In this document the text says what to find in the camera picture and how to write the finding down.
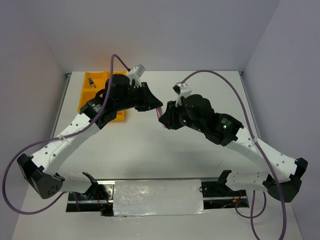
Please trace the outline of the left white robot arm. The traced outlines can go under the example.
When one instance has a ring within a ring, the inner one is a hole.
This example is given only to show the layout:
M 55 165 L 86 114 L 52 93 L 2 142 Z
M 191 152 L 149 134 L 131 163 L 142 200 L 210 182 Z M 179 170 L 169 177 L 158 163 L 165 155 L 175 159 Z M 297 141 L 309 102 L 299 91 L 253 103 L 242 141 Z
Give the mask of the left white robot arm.
M 23 153 L 17 158 L 22 175 L 42 199 L 58 192 L 78 192 L 91 200 L 102 189 L 97 180 L 87 172 L 79 176 L 58 173 L 61 165 L 88 138 L 113 121 L 117 112 L 131 108 L 146 112 L 162 106 L 146 82 L 138 83 L 124 74 L 113 74 L 105 82 L 105 88 L 86 102 L 55 141 L 30 156 Z

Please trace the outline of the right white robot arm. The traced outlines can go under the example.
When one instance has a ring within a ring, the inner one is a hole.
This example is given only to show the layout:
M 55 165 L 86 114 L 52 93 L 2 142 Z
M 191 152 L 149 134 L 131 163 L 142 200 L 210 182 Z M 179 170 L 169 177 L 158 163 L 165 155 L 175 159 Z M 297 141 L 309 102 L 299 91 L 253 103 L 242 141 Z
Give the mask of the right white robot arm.
M 259 138 L 234 117 L 215 112 L 208 99 L 199 94 L 183 98 L 180 104 L 167 103 L 159 122 L 169 130 L 187 127 L 204 134 L 210 142 L 233 150 L 262 168 L 260 172 L 236 173 L 224 170 L 217 184 L 223 196 L 233 191 L 252 190 L 267 192 L 271 197 L 290 203 L 300 191 L 302 176 L 308 162 L 294 159 L 277 151 Z

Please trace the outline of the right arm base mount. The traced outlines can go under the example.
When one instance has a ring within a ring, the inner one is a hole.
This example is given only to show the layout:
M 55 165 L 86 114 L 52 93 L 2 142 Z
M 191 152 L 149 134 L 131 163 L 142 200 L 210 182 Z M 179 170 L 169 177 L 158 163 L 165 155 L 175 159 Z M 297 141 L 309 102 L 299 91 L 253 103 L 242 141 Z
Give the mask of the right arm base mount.
M 205 210 L 234 209 L 236 204 L 239 208 L 249 207 L 245 190 L 233 191 L 219 185 L 217 181 L 202 181 L 199 191 L 202 193 Z

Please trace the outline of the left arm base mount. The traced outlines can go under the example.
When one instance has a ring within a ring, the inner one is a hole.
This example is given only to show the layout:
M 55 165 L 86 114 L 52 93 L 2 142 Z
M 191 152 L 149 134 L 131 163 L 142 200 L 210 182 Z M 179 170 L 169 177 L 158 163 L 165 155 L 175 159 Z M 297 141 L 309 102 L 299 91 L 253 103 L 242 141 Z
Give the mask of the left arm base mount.
M 99 180 L 100 189 L 95 196 L 87 197 L 78 192 L 70 192 L 67 196 L 67 213 L 98 213 L 103 217 L 113 217 L 113 201 L 115 193 L 114 180 Z

